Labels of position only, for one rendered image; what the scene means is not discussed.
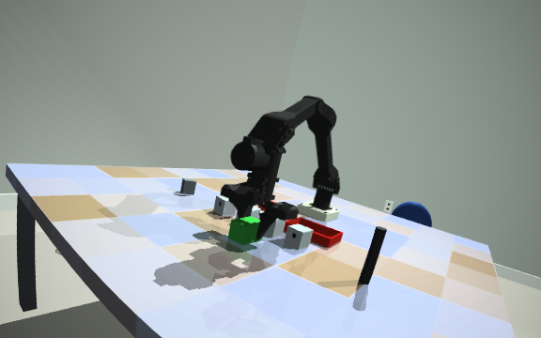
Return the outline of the red tray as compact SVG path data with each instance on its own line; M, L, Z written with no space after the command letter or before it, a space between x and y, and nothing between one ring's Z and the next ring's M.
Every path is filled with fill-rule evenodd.
M313 229L314 231L311 241L327 248L340 242L344 234L344 232L342 231L337 231L324 224L321 225L319 223L314 223L312 221L304 219L303 217L286 221L284 231L286 232L288 226L293 224L300 224L311 230Z

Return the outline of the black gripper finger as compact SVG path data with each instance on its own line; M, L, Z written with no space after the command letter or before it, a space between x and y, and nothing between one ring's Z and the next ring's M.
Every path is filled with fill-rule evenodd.
M270 226L277 220L277 218L267 215L265 213L259 213L260 222L256 233L256 239L261 239Z
M234 205L233 203L231 203L235 209L237 210L237 213L238 213L238 217L239 218L243 218L243 217L249 217L251 215L251 212L252 212L252 209L253 207L251 206L247 206L245 208L239 208L237 207L236 205Z

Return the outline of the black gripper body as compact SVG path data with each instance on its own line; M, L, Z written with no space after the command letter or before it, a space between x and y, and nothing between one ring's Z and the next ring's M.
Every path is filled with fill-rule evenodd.
M275 199L275 195L272 195L275 182L279 182L280 179L277 177L277 174L262 171L252 171L252 173L248 172L247 177L253 177L253 182L257 185L259 181L262 181L265 184L264 204L260 206L266 209L265 214L284 221L298 218L299 210L297 206L291 205L287 202L273 203L271 201ZM228 188L232 185L236 184L224 184L221 190L221 196L228 198Z

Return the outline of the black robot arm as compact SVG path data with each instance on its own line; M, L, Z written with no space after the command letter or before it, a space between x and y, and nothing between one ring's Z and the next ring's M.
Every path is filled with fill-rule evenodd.
M335 110L323 99L304 96L282 112L261 116L249 134L243 136L242 142L233 147L230 160L240 171L278 174L282 153L286 153L284 145L295 135L296 127L306 120L308 129L315 135L318 161L313 184L317 190L313 204L309 206L332 209L332 196L340 190L339 172L332 163L332 128L336 119ZM230 186L229 202L239 208L262 206L265 184L259 181L257 185L253 180L248 177L246 182Z

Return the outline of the black cylinder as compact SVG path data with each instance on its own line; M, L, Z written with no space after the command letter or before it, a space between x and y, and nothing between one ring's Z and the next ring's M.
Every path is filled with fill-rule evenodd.
M363 269L359 282L361 284L370 284L375 265L377 263L379 253L381 251L384 239L386 237L387 229L376 226L371 245L368 251L368 255L363 263Z

